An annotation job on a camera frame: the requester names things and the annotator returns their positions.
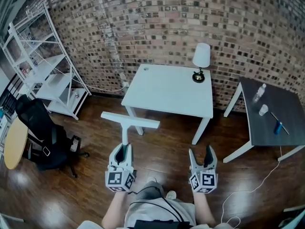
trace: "plastic cup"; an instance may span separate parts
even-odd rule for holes
[[[263,116],[264,114],[266,114],[268,112],[268,106],[263,104],[263,106],[261,107],[261,109],[259,110],[259,115]]]

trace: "sneaker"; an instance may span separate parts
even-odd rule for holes
[[[166,197],[165,197],[166,199],[171,199],[171,200],[173,200],[173,199],[176,199],[177,198],[177,194],[176,194],[176,192],[175,191],[169,191],[167,194],[166,194]]]
[[[150,181],[157,182],[157,179],[156,179],[156,178],[154,178],[154,177],[147,177],[147,179],[146,179],[146,183],[149,183]]]

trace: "power cord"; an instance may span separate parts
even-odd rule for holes
[[[45,62],[47,62],[47,64],[49,64],[50,66],[52,66],[52,65],[51,65],[48,61],[46,61],[46,60],[45,60],[36,50],[34,50],[33,52],[37,53],[38,56],[40,56],[40,57],[42,58],[42,60],[44,60]],[[55,70],[59,71],[59,72],[62,73],[63,75],[69,76],[69,75],[67,75],[67,74],[65,74],[65,73],[63,73],[63,72],[61,72],[59,69],[56,69],[56,68],[55,68]],[[93,88],[93,89],[97,89],[97,90],[101,90],[101,91],[107,91],[107,92],[118,92],[118,91],[123,90],[123,89],[126,87],[126,86],[124,86],[124,87],[122,87],[122,88],[119,89],[119,90],[106,90],[106,89],[101,89],[101,88],[98,88],[98,87],[86,85],[85,83],[79,82],[79,81],[77,81],[77,80],[75,80],[75,79],[73,79],[73,78],[72,78],[72,80],[74,80],[74,81],[76,81],[76,82],[78,82],[78,83],[80,83],[80,84],[82,84],[82,85],[85,85],[85,86],[87,86],[87,87],[90,87],[90,88]]]
[[[144,187],[142,190],[140,190],[139,192],[134,192],[134,191],[131,191],[131,192],[129,192],[128,194],[131,194],[131,193],[134,193],[135,195],[137,195],[137,194],[139,194],[140,192],[142,192],[143,190],[145,190],[145,189],[147,189],[147,188],[151,188],[151,187],[154,187],[159,193],[160,193],[160,196],[161,196],[161,198],[163,198],[163,196],[162,196],[162,193],[161,193],[161,191],[160,191],[160,189],[158,188],[158,187],[155,187],[155,186],[149,186],[149,187]],[[139,202],[139,201],[136,201],[136,202],[133,202],[133,203],[131,203],[131,204],[135,204],[135,203],[143,203],[143,204],[153,204],[153,205],[156,205],[156,206],[159,206],[159,207],[161,207],[161,208],[163,208],[163,209],[165,209],[165,210],[167,210],[167,211],[169,211],[171,214],[173,214],[175,217],[176,217],[176,219],[179,221],[179,222],[184,222],[184,219],[183,219],[183,217],[181,216],[181,214],[165,199],[165,198],[163,198],[163,200],[179,215],[179,217],[180,217],[180,219],[181,220],[179,220],[178,219],[178,217],[175,215],[175,214],[173,214],[170,210],[168,210],[167,208],[164,208],[164,207],[162,207],[162,206],[160,206],[160,205],[157,205],[157,204],[153,204],[153,203],[149,203],[149,202]]]
[[[271,173],[272,173],[276,168],[278,168],[278,166],[280,165],[280,163],[281,163],[281,161],[279,161],[278,164],[277,164],[277,166],[276,166],[272,171],[269,172],[269,174],[268,174],[268,175],[265,177],[265,179],[262,181],[261,185],[259,185],[259,186],[258,186],[256,189],[254,189],[253,191],[251,191],[251,192],[249,192],[249,191],[238,191],[238,192],[231,193],[231,194],[226,198],[226,200],[223,202],[223,214],[221,215],[220,223],[223,222],[223,217],[224,217],[224,203],[229,199],[229,197],[232,196],[232,195],[235,194],[235,193],[253,193],[253,192],[255,192],[257,189],[259,189],[259,188],[263,185],[263,183],[264,183],[265,180],[271,175]],[[231,217],[231,218],[227,221],[227,223],[229,223],[229,221],[230,221],[231,219],[233,219],[233,218],[238,218],[238,219],[239,219],[239,223],[234,227],[234,228],[236,228],[236,227],[238,227],[239,224],[241,223],[241,220],[240,220],[240,218],[239,218],[238,216],[233,216],[233,217]]]

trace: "white lamp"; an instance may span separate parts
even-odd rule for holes
[[[199,67],[199,72],[194,72],[193,80],[197,83],[204,81],[204,74],[201,68],[210,66],[211,47],[206,43],[197,44],[196,51],[193,57],[193,64]]]

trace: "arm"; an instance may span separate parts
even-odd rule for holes
[[[193,193],[195,204],[195,217],[197,224],[209,224],[214,226],[215,219],[211,213],[210,207],[204,193]]]
[[[124,203],[128,193],[115,193],[113,200],[102,220],[102,227],[104,229],[116,229],[122,226],[124,221]]]

